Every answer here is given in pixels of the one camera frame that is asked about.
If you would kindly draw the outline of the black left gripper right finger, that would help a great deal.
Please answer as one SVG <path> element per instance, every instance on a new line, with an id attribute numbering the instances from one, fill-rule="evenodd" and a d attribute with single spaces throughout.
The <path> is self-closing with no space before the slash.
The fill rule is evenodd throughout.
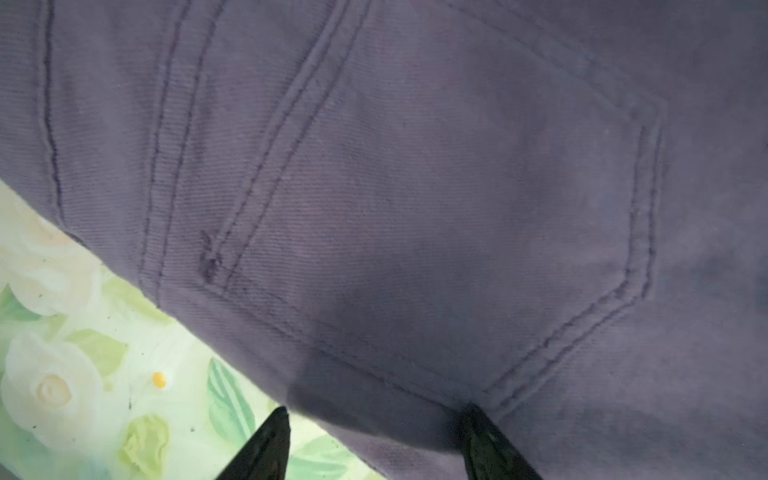
<path id="1" fill-rule="evenodd" d="M 460 449 L 469 480 L 543 479 L 475 404 L 469 404 L 461 415 Z"/>

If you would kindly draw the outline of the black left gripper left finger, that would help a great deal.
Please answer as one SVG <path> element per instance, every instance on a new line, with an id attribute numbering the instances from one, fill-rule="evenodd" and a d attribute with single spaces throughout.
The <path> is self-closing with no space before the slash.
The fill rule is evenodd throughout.
<path id="1" fill-rule="evenodd" d="M 216 479 L 285 480 L 290 434 L 289 413 L 285 407 L 278 407 Z"/>

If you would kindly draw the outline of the purple trousers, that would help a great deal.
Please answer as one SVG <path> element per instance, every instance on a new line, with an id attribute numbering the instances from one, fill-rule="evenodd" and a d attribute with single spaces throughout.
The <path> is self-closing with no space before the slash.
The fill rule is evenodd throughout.
<path id="1" fill-rule="evenodd" d="M 388 478 L 767 475 L 763 1 L 5 1 L 1 177 Z"/>

